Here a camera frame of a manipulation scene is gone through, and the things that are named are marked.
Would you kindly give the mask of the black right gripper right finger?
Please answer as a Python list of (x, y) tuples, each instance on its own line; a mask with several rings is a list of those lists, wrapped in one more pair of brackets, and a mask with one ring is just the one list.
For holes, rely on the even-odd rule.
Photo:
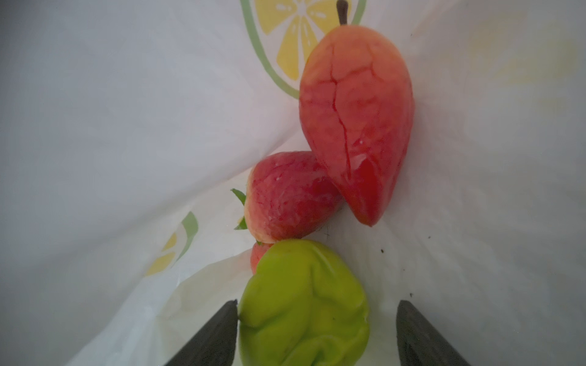
[(408, 300), (399, 302), (396, 332), (401, 366), (470, 366)]

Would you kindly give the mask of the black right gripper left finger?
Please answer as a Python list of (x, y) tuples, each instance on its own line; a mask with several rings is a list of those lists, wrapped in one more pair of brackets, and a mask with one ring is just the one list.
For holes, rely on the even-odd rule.
[(237, 301), (225, 303), (166, 366), (232, 366), (237, 347)]

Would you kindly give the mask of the green fake pepper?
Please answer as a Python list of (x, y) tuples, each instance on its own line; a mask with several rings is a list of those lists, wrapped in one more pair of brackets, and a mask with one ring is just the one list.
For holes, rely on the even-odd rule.
[(369, 341), (363, 286), (337, 253), (310, 240), (264, 254), (238, 316), (244, 365), (354, 365)]

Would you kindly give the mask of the small red fake fruit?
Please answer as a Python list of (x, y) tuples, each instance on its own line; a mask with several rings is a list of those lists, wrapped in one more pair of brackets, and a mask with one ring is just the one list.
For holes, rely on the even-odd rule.
[(256, 274), (256, 269), (260, 259), (265, 255), (265, 253), (273, 246), (273, 244), (266, 244), (261, 242), (256, 242), (253, 245), (251, 256), (250, 256), (250, 268), (253, 274)]

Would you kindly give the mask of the red fake strawberry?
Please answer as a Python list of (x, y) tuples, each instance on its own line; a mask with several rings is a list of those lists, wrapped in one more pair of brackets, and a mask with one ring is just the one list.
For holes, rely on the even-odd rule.
[(256, 242), (302, 239), (325, 225), (344, 199), (311, 151), (278, 152), (250, 171), (247, 190), (232, 192), (244, 206), (236, 230)]

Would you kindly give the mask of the white plastic bag lemon print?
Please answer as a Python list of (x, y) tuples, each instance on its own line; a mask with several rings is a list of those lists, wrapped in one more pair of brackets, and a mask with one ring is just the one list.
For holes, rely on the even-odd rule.
[[(313, 235), (397, 365), (409, 300), (474, 365), (585, 363), (585, 4), (367, 1), (416, 114), (391, 204)], [(1, 4), (1, 363), (162, 365), (251, 276), (250, 168), (307, 148), (238, 1)]]

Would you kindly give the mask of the red fake pear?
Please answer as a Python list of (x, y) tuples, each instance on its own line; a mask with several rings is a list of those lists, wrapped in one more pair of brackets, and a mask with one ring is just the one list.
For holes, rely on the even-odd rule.
[(356, 219), (372, 227), (398, 180), (414, 124), (414, 94), (406, 62), (385, 36), (347, 21), (309, 55), (299, 85), (302, 130)]

